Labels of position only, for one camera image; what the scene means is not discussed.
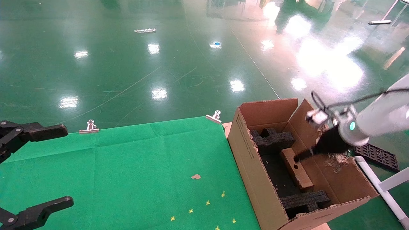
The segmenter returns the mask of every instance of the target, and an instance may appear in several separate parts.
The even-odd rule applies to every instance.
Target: black cable
[[[336,106],[352,105],[352,104],[356,104],[356,103],[359,103],[359,102],[362,102],[362,101],[365,101],[365,100],[368,100],[368,99],[371,99],[371,98],[374,98],[374,97],[381,96],[381,95],[383,95],[383,94],[386,95],[386,94],[391,93],[391,92],[409,92],[409,88],[400,88],[400,89],[386,90],[386,91],[374,93],[374,94],[371,94],[371,95],[367,95],[367,96],[362,97],[362,98],[359,98],[359,99],[357,99],[357,100],[355,100],[355,101],[344,101],[344,102],[334,103],[334,104],[331,104],[331,105],[329,105],[329,106],[325,106],[324,108],[325,108],[325,109],[329,109],[329,108],[336,107]]]
[[[325,103],[322,101],[322,99],[318,96],[318,94],[315,91],[311,91],[311,97],[315,105],[318,106],[319,109],[325,111],[327,106],[325,105]]]

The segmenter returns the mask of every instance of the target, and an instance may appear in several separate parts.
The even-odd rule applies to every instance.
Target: cardboard box flap
[[[339,163],[337,158],[329,158],[328,154],[325,154],[317,155],[314,159],[340,203],[366,196],[371,198],[378,196],[375,188],[366,179],[353,158],[347,158],[346,162]]]
[[[298,106],[297,98],[247,102],[239,106],[247,127],[287,122]]]
[[[307,112],[313,109],[311,104],[304,99],[289,120],[307,148],[313,146],[318,138],[317,129],[305,120]]]
[[[227,137],[244,186],[262,229],[278,229],[289,219],[250,138],[246,122],[237,110]]]
[[[370,199],[371,198],[368,196],[341,205],[334,205],[314,212],[299,214],[289,223],[281,227],[280,230],[311,230],[365,204]]]

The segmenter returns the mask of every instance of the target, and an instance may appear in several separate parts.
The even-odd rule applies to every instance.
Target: green floor
[[[76,132],[88,119],[106,129],[216,109],[229,122],[242,102],[310,98],[311,90],[328,103],[355,99],[409,72],[408,9],[392,26],[367,25],[393,2],[3,0],[0,115]],[[157,31],[134,32],[150,27]],[[371,143],[396,154],[403,169],[408,140],[398,133]],[[380,179],[391,175],[373,169]],[[391,193],[409,213],[409,184]],[[381,198],[330,223],[361,225],[399,229]]]

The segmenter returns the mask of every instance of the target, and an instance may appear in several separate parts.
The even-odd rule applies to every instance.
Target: green table
[[[74,206],[43,229],[260,229],[223,128],[204,117],[28,143],[0,165],[2,208],[62,196]]]

